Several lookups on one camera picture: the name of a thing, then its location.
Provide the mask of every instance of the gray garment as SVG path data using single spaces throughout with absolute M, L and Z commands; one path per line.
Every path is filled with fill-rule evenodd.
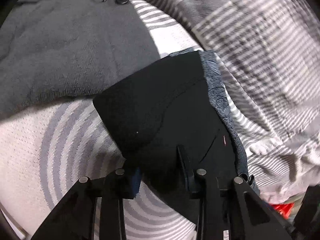
M 0 119 L 97 94 L 159 59 L 133 6 L 115 0 L 19 0 L 0 41 Z

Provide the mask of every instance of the pile of clothes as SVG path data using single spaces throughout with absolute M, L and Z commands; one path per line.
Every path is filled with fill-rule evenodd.
M 262 199 L 284 203 L 320 182 L 313 0 L 18 0 L 0 41 L 0 202 L 30 235 L 80 176 L 123 164 L 92 97 L 185 49 L 209 51 L 204 74 L 221 81 Z M 128 239 L 195 228 L 145 184 L 124 214 Z

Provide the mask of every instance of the striped fabric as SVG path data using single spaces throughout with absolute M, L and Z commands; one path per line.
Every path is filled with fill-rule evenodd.
M 169 15 L 144 0 L 130 0 L 130 2 L 149 30 L 177 24 Z
M 305 0 L 228 0 L 198 22 L 186 18 L 184 0 L 146 1 L 216 52 L 249 172 L 260 188 L 276 185 L 284 193 L 319 163 L 319 126 L 299 154 L 291 147 L 319 115 L 320 24 Z M 311 164 L 302 158 L 308 150 Z

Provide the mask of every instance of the black cloth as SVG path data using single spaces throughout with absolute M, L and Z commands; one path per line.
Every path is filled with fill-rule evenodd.
M 196 223 L 199 206 L 177 178 L 177 145 L 194 169 L 219 178 L 237 176 L 229 133 L 210 105 L 197 51 L 163 58 L 113 85 L 93 104 L 122 155 L 139 166 L 145 182 L 177 212 Z

